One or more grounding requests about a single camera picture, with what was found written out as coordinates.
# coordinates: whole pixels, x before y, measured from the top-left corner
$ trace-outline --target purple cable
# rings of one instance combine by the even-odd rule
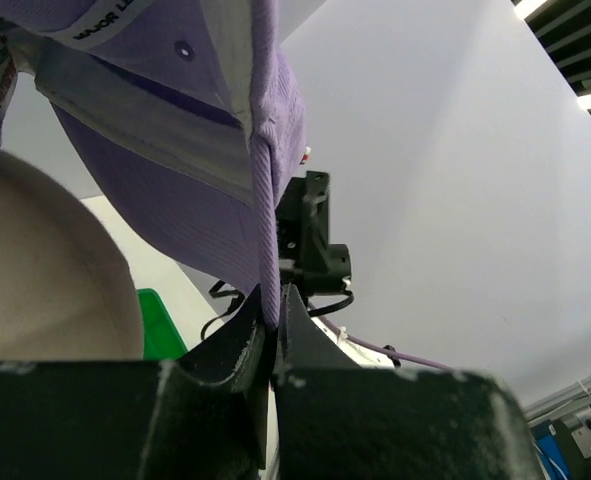
[[[320,321],[324,325],[326,325],[326,327],[328,327],[328,329],[335,335],[339,336],[341,334],[341,330],[339,329],[339,327],[335,326],[335,324],[331,322],[328,318],[326,318],[324,315],[317,318],[319,318]],[[382,355],[386,355],[387,357],[396,358],[398,360],[404,360],[406,362],[417,363],[419,365],[425,365],[427,367],[437,368],[439,370],[452,370],[451,367],[442,365],[441,363],[433,362],[432,360],[425,360],[423,358],[414,357],[412,355],[406,355],[405,353],[393,352],[391,350],[386,350],[385,348],[380,348],[376,345],[365,342],[364,340],[360,340],[359,338],[356,338],[350,334],[347,335],[346,338],[350,342],[353,342],[354,344],[359,345],[360,347],[368,348],[369,350],[381,353]]]

